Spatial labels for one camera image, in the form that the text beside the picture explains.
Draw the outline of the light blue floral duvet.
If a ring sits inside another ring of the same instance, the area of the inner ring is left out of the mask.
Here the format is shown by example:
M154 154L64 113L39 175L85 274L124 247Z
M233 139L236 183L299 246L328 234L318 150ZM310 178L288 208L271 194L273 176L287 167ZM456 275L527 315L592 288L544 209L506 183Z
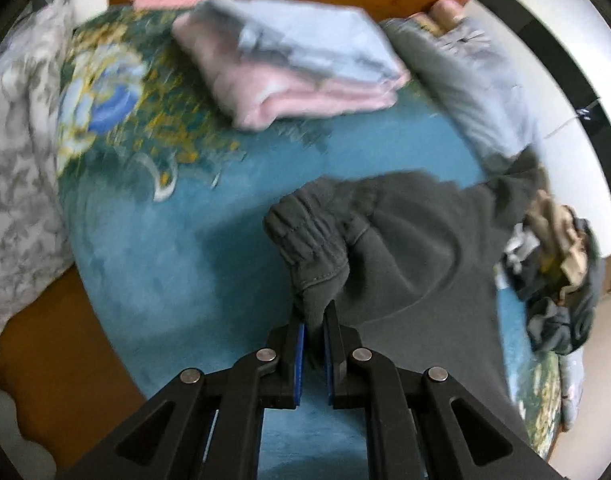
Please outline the light blue floral duvet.
M472 18L437 37L413 18L381 27L401 60L423 81L490 174L505 171L543 136L511 60Z

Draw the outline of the blue floral bed blanket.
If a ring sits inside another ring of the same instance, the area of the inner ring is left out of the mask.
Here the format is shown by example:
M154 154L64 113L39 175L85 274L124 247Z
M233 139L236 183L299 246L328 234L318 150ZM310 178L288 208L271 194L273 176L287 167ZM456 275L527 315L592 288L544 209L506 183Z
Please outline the blue floral bed blanket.
M296 316L301 400L265 412L255 479L371 479L364 414L330 405L323 331L307 331L265 216L320 178L424 171L468 188L499 174L423 81L380 112L232 127L172 35L181 15L114 10L125 38L70 64L60 128L92 144L59 186L88 298L148 401L185 368L227 370Z

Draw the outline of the folded light blue garment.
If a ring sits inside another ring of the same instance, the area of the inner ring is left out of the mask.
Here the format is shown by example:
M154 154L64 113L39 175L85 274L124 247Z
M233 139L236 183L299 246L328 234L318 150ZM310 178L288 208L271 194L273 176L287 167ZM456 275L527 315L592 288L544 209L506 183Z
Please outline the folded light blue garment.
M204 0L190 16L222 29L236 51L259 61L363 84L402 77L387 37L355 6L303 0Z

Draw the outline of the dark grey sweatpants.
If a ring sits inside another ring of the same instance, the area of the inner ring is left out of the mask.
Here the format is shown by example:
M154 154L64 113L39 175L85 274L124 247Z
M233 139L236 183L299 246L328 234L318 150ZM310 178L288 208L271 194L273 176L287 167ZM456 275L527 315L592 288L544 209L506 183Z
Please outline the dark grey sweatpants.
M494 268L542 184L534 151L462 188L424 171L320 178L265 216L307 331L334 307L342 325L395 365L444 367L515 434Z

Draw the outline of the pink pillow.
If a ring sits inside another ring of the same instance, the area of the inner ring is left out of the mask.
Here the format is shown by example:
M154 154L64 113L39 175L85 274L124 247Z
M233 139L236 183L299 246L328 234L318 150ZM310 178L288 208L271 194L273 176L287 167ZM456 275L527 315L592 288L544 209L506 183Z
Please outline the pink pillow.
M444 30L452 30L462 23L466 13L455 0L439 0L429 10L429 16Z

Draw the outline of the grey floral white quilt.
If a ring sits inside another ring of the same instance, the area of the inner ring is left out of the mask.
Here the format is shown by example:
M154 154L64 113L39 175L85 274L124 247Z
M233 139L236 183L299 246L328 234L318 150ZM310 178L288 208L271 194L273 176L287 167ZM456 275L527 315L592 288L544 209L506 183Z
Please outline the grey floral white quilt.
M58 200L71 0L27 6L0 46L0 335L73 262Z

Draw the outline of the pile of unfolded clothes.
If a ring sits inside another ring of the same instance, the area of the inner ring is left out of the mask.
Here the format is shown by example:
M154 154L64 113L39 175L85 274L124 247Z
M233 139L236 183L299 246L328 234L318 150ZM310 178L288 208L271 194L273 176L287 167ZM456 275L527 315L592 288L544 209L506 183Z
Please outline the pile of unfolded clothes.
M502 266L526 306L533 351L567 356L585 345L605 278L590 222L540 190L511 232Z

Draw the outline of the folded pink garment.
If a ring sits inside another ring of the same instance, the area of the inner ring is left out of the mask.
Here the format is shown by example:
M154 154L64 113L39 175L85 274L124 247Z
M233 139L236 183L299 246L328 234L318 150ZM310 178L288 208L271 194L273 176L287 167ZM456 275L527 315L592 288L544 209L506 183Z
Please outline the folded pink garment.
M377 84L343 78L319 78L304 70L247 58L222 26L176 18L172 35L191 58L220 110L240 130L261 131L279 118L328 118L386 110L411 79L399 58L398 73Z

